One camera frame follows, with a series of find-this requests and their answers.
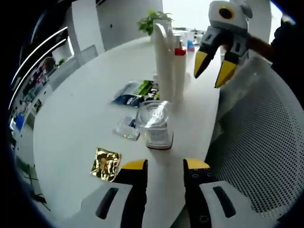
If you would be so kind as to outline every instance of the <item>screw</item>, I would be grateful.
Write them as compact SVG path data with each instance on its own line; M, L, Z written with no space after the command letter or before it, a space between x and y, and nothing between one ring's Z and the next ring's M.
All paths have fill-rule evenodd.
M200 216L199 219L200 219L199 221L200 221L201 223L205 223L205 222L208 222L208 221L209 221L209 218L208 218L206 215Z

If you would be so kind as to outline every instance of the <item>jar lid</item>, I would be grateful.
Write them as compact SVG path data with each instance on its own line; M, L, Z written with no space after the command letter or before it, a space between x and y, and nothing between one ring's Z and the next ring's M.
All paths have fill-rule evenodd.
M136 115L136 125L151 128L164 127L169 118L169 101L145 101Z

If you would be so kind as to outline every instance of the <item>green leaves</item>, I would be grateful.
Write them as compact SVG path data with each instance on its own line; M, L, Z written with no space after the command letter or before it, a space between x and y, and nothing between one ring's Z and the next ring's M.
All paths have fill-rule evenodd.
M148 13L149 13L149 16L138 21L137 25L138 25L139 31L148 33L149 36L153 33L153 21L154 20L160 19L160 20L173 21L169 17L169 15L171 15L170 13L163 13L161 11L154 11L152 9L149 10Z

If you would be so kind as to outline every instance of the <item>fluorescent light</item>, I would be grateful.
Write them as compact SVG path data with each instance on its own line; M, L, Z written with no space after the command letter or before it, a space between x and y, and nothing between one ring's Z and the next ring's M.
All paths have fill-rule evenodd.
M67 39L63 39L62 41L58 42L56 45L54 45L53 47L51 47L46 53L44 53L35 63L34 65L27 71L27 73L24 75L24 77L21 79L20 83L18 84L14 94L13 94L13 97L9 103L9 109L10 109L10 106L13 102L13 100L15 99L15 96L16 96L16 93L19 89L19 87L21 86L22 82L26 79L27 75L32 71L32 69L36 66L37 63L39 63L44 56L46 56L50 51L52 51L53 49L55 49L56 47L58 47L60 44L62 44L63 42L65 42Z
M11 81L10 85L13 84L15 78L17 77L17 74L19 73L19 71L21 70L21 68L24 66L24 64L29 60L29 58L42 46L44 45L46 42L48 42L50 39L52 39L54 36L56 36L57 34L59 34L60 32L64 31L67 29L67 26L65 26L64 28L62 28L61 30L55 32L53 35L51 35L50 37L48 37L46 40L44 40L41 44L39 44L29 55L28 57L23 61L23 63L20 65L20 67L18 68L18 70L16 71L13 80Z
M19 81L20 81L20 80L21 80L21 78L18 77L17 80L16 80L16 83L15 83L14 86L13 86L13 89L12 89L12 90L15 90L15 89L16 89L16 86L19 84Z
M74 53L74 50L73 50L73 46L72 46L70 37L67 37L67 43L68 43L68 46L70 48L72 56L74 56L75 53Z

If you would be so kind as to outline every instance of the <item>gold foil packet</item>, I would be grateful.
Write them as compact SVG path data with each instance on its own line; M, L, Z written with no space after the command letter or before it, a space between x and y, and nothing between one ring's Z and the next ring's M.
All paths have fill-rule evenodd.
M103 181L112 182L117 176L121 158L122 155L120 153L98 147L91 174Z

